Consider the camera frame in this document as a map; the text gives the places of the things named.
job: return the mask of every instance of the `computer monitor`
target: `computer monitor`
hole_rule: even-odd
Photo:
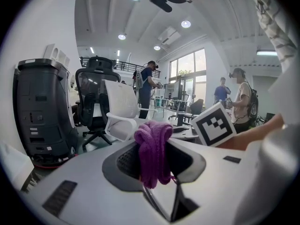
[[[182,89],[181,79],[177,80],[175,83],[165,84],[165,98],[181,100]]]

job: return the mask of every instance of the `chair armrest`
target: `chair armrest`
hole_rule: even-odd
[[[135,129],[137,127],[136,121],[134,119],[132,119],[132,118],[123,118],[123,117],[119,117],[119,116],[113,115],[110,112],[108,112],[106,115],[108,117],[108,122],[107,122],[106,127],[105,127],[106,134],[112,136],[110,134],[110,132],[109,132],[109,128],[111,126],[113,126],[113,125],[111,125],[112,120],[127,121],[131,125],[131,132],[127,135],[127,137],[126,137],[125,140],[119,139],[117,137],[115,137],[115,138],[118,139],[118,140],[120,140],[120,141],[122,141],[122,142],[129,140],[130,137],[131,137],[131,135],[135,132]]]
[[[155,111],[156,113],[158,112],[157,109],[147,109],[147,108],[140,108],[140,107],[139,107],[139,111],[140,111],[140,110],[143,110],[143,111]]]

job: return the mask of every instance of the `window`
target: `window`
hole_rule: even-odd
[[[176,77],[177,74],[177,60],[171,62],[171,72],[170,77]]]
[[[190,95],[190,99],[192,100],[191,95],[195,94],[196,98],[194,101],[203,99],[205,102],[206,57],[204,49],[178,58],[170,63],[169,83],[174,83],[179,75],[185,75],[181,77],[181,83],[187,94]]]
[[[205,96],[206,96],[206,83],[196,83],[195,85],[195,92],[196,98],[194,101],[197,101],[198,99],[203,99],[205,103]]]
[[[195,61],[196,61],[196,71],[206,70],[206,58],[205,58],[204,49],[195,52]]]
[[[194,54],[189,54],[178,59],[178,75],[194,72]]]
[[[206,71],[206,57],[204,49],[176,59],[170,64],[170,78],[200,71]]]
[[[206,82],[206,75],[196,77],[196,83],[201,83],[201,82]]]

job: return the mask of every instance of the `ceiling vent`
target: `ceiling vent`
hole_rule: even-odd
[[[163,45],[170,45],[174,41],[176,41],[178,38],[180,38],[181,35],[172,27],[168,27],[159,37],[158,39],[161,41]]]

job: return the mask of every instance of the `black and white marker board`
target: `black and white marker board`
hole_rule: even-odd
[[[236,135],[231,118],[220,102],[191,122],[203,145],[216,147]]]

